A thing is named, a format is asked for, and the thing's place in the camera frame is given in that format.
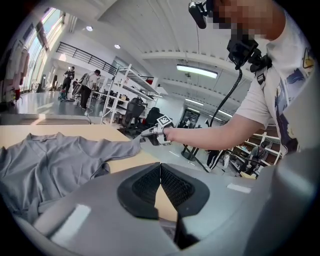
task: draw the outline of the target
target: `fluorescent light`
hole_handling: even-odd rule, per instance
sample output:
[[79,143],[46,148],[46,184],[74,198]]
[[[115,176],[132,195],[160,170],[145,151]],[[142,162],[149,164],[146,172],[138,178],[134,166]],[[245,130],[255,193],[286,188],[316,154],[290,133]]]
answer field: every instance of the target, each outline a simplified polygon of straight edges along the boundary
[[187,107],[187,109],[188,109],[188,110],[192,110],[192,111],[197,112],[197,113],[200,113],[200,111],[195,110],[195,109],[193,109],[193,108],[191,108],[191,107]]
[[230,114],[228,114],[228,113],[226,113],[226,112],[223,112],[223,111],[221,111],[221,110],[219,110],[218,112],[220,112],[221,114],[224,114],[224,115],[226,115],[226,116],[228,116],[228,117],[232,118],[232,115],[230,115]]
[[171,154],[174,154],[175,156],[177,156],[178,158],[180,157],[180,155],[178,155],[178,154],[175,154],[175,153],[173,153],[173,152],[171,152],[171,151],[169,151]]
[[195,67],[195,66],[187,66],[187,65],[176,65],[176,69],[180,70],[180,71],[184,71],[184,72],[191,72],[191,73],[196,73],[198,75],[203,75],[206,77],[210,77],[210,78],[217,78],[218,73],[211,71],[211,70],[207,70],[204,68],[200,68],[200,67]]
[[196,101],[191,100],[191,99],[188,99],[188,98],[186,98],[185,100],[186,100],[187,102],[192,102],[192,103],[199,104],[199,105],[203,106],[203,104],[200,103],[200,102],[196,102]]

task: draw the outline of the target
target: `white t-shirt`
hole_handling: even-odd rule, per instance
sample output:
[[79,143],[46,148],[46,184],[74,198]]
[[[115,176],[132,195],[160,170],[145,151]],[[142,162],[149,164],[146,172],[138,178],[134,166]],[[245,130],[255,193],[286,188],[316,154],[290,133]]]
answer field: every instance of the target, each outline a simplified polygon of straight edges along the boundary
[[285,17],[282,34],[266,45],[272,67],[267,70],[264,88],[261,89],[255,78],[236,111],[236,114],[261,123],[265,128],[273,118],[283,155],[298,149],[298,141],[283,111],[299,94],[316,61],[300,28],[287,13]]
[[90,90],[92,90],[94,84],[97,83],[98,77],[95,72],[90,72],[88,76],[89,78],[85,78],[82,82],[82,85],[87,86]]

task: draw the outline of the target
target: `gray garment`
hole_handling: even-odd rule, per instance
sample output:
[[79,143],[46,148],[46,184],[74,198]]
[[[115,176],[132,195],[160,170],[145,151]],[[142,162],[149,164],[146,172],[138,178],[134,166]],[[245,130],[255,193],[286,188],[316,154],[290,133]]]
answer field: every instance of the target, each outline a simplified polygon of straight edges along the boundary
[[106,161],[133,157],[141,137],[131,141],[28,134],[0,149],[0,192],[9,210],[32,223],[58,199],[104,174]]

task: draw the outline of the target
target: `black railing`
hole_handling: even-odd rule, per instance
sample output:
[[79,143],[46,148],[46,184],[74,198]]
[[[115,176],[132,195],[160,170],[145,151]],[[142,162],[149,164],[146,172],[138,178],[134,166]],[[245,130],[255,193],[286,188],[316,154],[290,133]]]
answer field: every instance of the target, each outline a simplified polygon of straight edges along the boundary
[[97,67],[99,70],[104,70],[111,75],[114,75],[117,70],[116,67],[110,65],[109,63],[103,61],[102,59],[64,42],[60,42],[56,52],[65,54],[77,60],[81,60],[83,62],[89,63]]

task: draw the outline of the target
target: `man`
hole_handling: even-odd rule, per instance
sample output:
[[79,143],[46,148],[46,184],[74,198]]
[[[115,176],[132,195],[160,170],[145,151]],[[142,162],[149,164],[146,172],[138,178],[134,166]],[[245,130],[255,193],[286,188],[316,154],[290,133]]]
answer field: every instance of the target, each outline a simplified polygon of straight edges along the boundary
[[269,143],[267,141],[264,141],[264,142],[261,142],[261,144],[259,146],[255,146],[250,153],[249,160],[246,160],[243,163],[243,165],[241,166],[240,172],[244,172],[244,173],[251,175],[254,172],[254,169],[256,168],[257,163],[251,162],[250,160],[260,162],[261,157],[264,154],[265,148],[266,148],[266,146],[268,146],[268,144]]
[[71,81],[75,78],[75,67],[72,66],[70,70],[67,70],[63,74],[63,76],[64,76],[64,80],[63,80],[62,89],[65,90],[65,96],[67,96],[70,85],[71,85]]
[[238,27],[264,35],[272,67],[261,88],[254,78],[241,106],[231,120],[220,127],[202,129],[165,128],[168,140],[207,150],[235,147],[259,129],[276,123],[281,152],[298,148],[298,142],[283,112],[297,96],[313,70],[311,48],[292,18],[272,0],[211,0],[218,15]]
[[92,89],[95,89],[97,87],[98,77],[100,77],[100,70],[96,69],[94,72],[88,73],[81,83],[82,86],[80,105],[83,110],[87,109],[87,101],[90,97]]
[[185,122],[185,125],[184,125],[184,128],[189,128],[189,125],[190,125],[190,119],[189,118],[187,118],[186,119],[186,122]]
[[72,89],[74,89],[77,84],[78,84],[78,79],[76,79],[75,81],[73,81],[73,83],[72,83]]

